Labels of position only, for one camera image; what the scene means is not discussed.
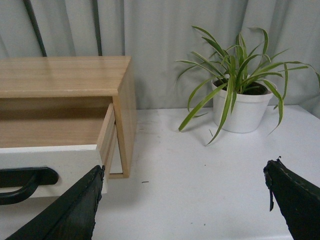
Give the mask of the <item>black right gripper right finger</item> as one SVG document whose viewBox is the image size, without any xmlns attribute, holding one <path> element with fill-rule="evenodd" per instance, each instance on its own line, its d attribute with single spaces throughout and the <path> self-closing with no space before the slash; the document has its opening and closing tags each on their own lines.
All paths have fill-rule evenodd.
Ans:
<svg viewBox="0 0 320 240">
<path fill-rule="evenodd" d="M 289 170 L 278 158 L 263 168 L 271 211 L 276 200 L 294 240 L 320 238 L 320 188 Z"/>
</svg>

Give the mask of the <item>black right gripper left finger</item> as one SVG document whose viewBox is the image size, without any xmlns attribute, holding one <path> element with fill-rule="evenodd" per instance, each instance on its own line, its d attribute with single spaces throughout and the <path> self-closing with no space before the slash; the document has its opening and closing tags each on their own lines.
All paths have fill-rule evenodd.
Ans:
<svg viewBox="0 0 320 240">
<path fill-rule="evenodd" d="M 105 166 L 95 166 L 8 240 L 90 240 L 102 199 Z"/>
</svg>

